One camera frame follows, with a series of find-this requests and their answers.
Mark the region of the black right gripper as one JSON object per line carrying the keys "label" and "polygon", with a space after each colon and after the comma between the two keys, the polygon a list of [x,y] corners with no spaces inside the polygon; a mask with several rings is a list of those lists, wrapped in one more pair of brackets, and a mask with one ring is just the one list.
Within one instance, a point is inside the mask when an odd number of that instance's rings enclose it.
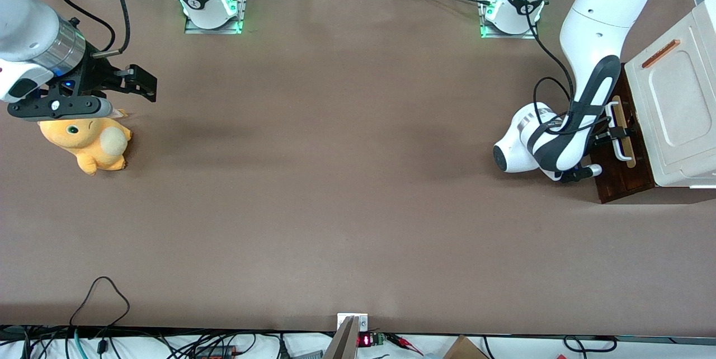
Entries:
{"label": "black right gripper", "polygon": [[123,94],[135,93],[154,103],[157,100],[158,79],[148,73],[138,64],[129,65],[129,86],[124,84],[124,78],[117,73],[119,68],[113,66],[108,59],[95,59],[91,56],[82,59],[75,68],[67,73],[56,76],[48,84],[40,88],[40,96],[48,95],[54,84],[65,84],[69,90],[64,91],[65,96],[72,96],[74,89],[78,88],[82,96],[106,97],[104,91],[116,91]]}

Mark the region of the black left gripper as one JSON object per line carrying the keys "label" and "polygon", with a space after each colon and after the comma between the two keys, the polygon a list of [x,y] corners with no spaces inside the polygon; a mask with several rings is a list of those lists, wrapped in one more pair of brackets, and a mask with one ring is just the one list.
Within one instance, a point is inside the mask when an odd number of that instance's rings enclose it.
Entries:
{"label": "black left gripper", "polygon": [[587,150],[593,150],[601,145],[607,143],[617,142],[626,138],[630,140],[630,136],[634,135],[633,128],[624,128],[620,126],[609,127],[609,131],[602,131],[600,133],[592,133],[588,138]]}

